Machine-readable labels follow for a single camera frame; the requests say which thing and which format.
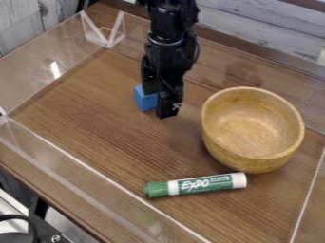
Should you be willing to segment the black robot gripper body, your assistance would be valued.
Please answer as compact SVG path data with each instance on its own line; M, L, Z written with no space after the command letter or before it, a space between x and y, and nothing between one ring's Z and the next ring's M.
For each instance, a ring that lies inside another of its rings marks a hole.
M185 34L181 42L164 46L149 41L144 45L144 56L155 70L159 90L165 85L171 89L183 87L183 77L199 55L196 36Z

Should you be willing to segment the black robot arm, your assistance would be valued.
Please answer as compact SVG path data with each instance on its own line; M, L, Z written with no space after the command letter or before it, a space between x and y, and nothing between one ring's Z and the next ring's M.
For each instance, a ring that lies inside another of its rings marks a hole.
M192 25L197 22L195 0L140 0L149 15L149 30L140 60L141 88L157 94L156 116L176 116L183 102L184 75L199 57Z

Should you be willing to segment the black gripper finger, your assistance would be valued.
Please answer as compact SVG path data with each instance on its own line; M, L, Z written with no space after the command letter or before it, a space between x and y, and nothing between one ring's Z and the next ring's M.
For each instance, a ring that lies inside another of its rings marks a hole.
M160 119L176 116L183 102L183 89L161 87L157 93L156 116Z
M159 91L156 74L151 66L149 60L145 56L143 56L140 60L140 78L143 93L145 95L156 93Z

